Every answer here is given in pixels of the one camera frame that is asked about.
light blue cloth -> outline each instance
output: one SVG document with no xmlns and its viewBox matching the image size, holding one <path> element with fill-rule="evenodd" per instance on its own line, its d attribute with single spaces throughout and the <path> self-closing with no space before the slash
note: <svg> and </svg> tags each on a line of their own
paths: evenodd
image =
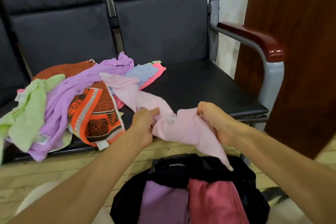
<svg viewBox="0 0 336 224">
<path fill-rule="evenodd" d="M 149 78 L 153 77 L 159 69 L 153 67 L 152 64 L 145 64 L 145 65 L 137 65 L 133 69 L 129 70 L 125 77 L 132 77 L 139 79 L 139 87 L 143 85 L 145 82 L 149 80 Z"/>
</svg>

chair backrest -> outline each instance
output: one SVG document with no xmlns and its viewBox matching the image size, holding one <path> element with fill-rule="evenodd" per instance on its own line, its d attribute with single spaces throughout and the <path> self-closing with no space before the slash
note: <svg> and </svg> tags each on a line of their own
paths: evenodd
<svg viewBox="0 0 336 224">
<path fill-rule="evenodd" d="M 207 0 L 113 0 L 125 53 L 137 63 L 208 58 Z"/>
<path fill-rule="evenodd" d="M 2 0 L 33 75 L 116 57 L 105 0 Z"/>
<path fill-rule="evenodd" d="M 27 74 L 22 72 L 0 18 L 0 107 L 12 101 L 16 91 L 28 84 Z"/>
</svg>

tile floor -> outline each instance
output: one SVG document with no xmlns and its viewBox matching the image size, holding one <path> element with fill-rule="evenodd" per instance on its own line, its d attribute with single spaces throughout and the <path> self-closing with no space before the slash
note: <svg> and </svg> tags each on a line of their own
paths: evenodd
<svg viewBox="0 0 336 224">
<path fill-rule="evenodd" d="M 228 155 L 239 155 L 239 151 L 225 146 Z M 200 153 L 194 146 L 155 139 L 143 150 L 125 171 L 105 202 L 111 208 L 114 195 L 133 175 L 149 168 L 152 160 L 175 154 Z M 93 161 L 99 152 L 78 153 L 46 159 L 40 163 L 33 161 L 7 164 L 0 167 L 0 224 L 6 223 L 15 214 L 23 199 L 38 185 L 55 180 L 65 180 L 82 167 Z M 317 161 L 336 170 L 336 137 L 317 157 Z M 250 168 L 257 175 L 257 187 L 263 190 L 276 184 L 256 166 Z"/>
</svg>

black chair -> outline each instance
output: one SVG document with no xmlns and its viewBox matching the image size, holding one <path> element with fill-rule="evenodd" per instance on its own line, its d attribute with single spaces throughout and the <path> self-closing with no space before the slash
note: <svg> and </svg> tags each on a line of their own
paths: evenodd
<svg viewBox="0 0 336 224">
<path fill-rule="evenodd" d="M 16 34 L 33 76 L 59 64 L 77 63 L 89 59 L 101 62 L 117 57 L 105 0 L 1 0 L 1 2 L 4 6 L 2 15 Z M 29 79 L 24 80 L 21 76 L 20 69 L 14 62 L 14 55 L 7 55 L 11 51 L 9 43 L 3 47 L 2 41 L 5 35 L 0 26 L 0 75 L 1 79 L 3 76 L 5 78 L 0 87 L 0 100 L 1 104 L 5 102 L 11 104 L 6 109 L 1 109 L 0 117 L 16 106 L 16 102 L 13 101 L 16 90 L 25 88 L 29 83 Z M 94 147 L 74 136 L 69 146 L 49 155 L 83 150 L 94 150 Z M 29 154 L 21 152 L 14 145 L 7 147 L 3 156 L 3 163 L 31 159 Z"/>
<path fill-rule="evenodd" d="M 279 92 L 283 51 L 276 41 L 240 25 L 219 22 L 219 0 L 113 0 L 125 53 L 139 64 L 161 60 L 167 70 L 144 91 L 174 112 L 215 103 L 249 124 L 265 122 Z M 264 63 L 259 101 L 216 66 L 218 32 L 257 49 Z M 124 123 L 132 112 L 124 108 Z"/>
</svg>

hand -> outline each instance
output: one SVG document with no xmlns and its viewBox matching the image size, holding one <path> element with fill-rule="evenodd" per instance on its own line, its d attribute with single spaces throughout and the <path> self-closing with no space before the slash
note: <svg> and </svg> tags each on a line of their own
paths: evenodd
<svg viewBox="0 0 336 224">
<path fill-rule="evenodd" d="M 133 115 L 132 125 L 129 130 L 133 131 L 136 137 L 140 137 L 143 148 L 150 145 L 153 141 L 153 118 L 159 114 L 159 112 L 158 107 L 153 110 L 142 108 Z"/>
<path fill-rule="evenodd" d="M 235 140 L 249 129 L 249 126 L 236 121 L 213 103 L 199 102 L 197 111 L 215 128 L 221 144 L 233 146 Z"/>
</svg>

